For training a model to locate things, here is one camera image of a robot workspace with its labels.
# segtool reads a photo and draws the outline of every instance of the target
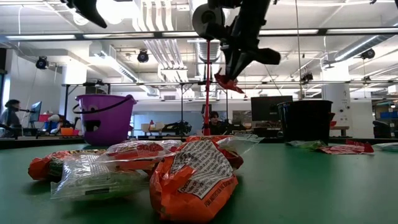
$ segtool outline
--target green tabletop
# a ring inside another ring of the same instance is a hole
[[[34,157],[85,145],[0,151],[1,223],[160,223],[149,191],[100,202],[50,200]],[[239,185],[213,223],[398,223],[398,153],[332,156],[283,144],[243,155]]]

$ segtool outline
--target computer monitor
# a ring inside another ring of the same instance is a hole
[[[42,109],[42,102],[37,102],[30,107],[29,122],[33,123],[39,121],[40,110]]]
[[[201,113],[205,114],[205,110],[206,110],[206,105],[202,105],[201,106]],[[209,114],[211,113],[211,105],[209,105]]]
[[[293,96],[261,96],[251,98],[252,121],[278,121],[279,103],[291,102]]]

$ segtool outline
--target person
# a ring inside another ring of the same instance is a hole
[[[223,123],[218,118],[219,116],[217,111],[212,111],[210,113],[209,128],[211,135],[222,135],[226,131],[225,125],[223,125]]]
[[[21,125],[21,122],[19,121],[19,118],[16,114],[16,112],[18,112],[20,108],[19,104],[19,100],[9,100],[6,103],[6,109],[0,116],[0,123],[2,125],[7,128],[10,128],[11,126]],[[6,138],[11,137],[13,134],[14,133],[12,133],[10,130],[5,130],[2,134],[0,134],[0,136]]]

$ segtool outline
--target clear plastic wrapper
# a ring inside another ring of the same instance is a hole
[[[255,134],[240,134],[230,136],[217,141],[220,149],[226,149],[229,152],[236,152],[243,155],[248,150],[259,144],[264,138],[260,138]]]
[[[58,182],[62,176],[64,160],[80,155],[100,155],[105,150],[75,150],[53,152],[44,158],[34,158],[29,165],[28,174],[34,180],[51,180]]]
[[[51,199],[101,200],[134,194],[148,187],[147,174],[119,170],[81,155],[63,162],[62,179],[51,183]]]
[[[321,140],[317,140],[317,141],[290,141],[290,142],[287,142],[286,144],[288,144],[290,146],[300,147],[300,148],[303,148],[303,149],[311,149],[311,150],[316,150],[319,147],[327,146]]]
[[[162,156],[171,154],[181,145],[179,140],[129,141],[109,147],[97,161],[113,161],[119,170],[144,170],[151,175]]]
[[[389,152],[398,152],[398,142],[375,144],[373,145],[373,148]]]
[[[210,140],[192,141],[167,156],[150,179],[150,200],[161,219],[207,223],[238,184],[233,168]]]

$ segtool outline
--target pillar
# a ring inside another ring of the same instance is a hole
[[[348,81],[349,77],[348,61],[334,63],[333,68],[322,68],[323,81]],[[328,84],[322,86],[322,98],[332,101],[331,112],[335,113],[334,121],[336,126],[348,126],[347,135],[352,136],[352,114],[349,84]],[[330,136],[341,136],[340,130],[330,131]]]
[[[62,80],[64,84],[82,84],[87,80],[87,67],[80,62],[77,62],[74,59],[71,59],[66,66],[62,67]],[[67,103],[67,120],[74,122],[75,117],[79,117],[77,114],[73,113],[73,107],[78,104],[76,101],[76,96],[86,94],[85,87],[77,87],[74,89],[74,86],[69,88],[69,96]],[[65,94],[66,87],[61,88],[61,97],[60,97],[60,114],[64,114],[65,109]]]

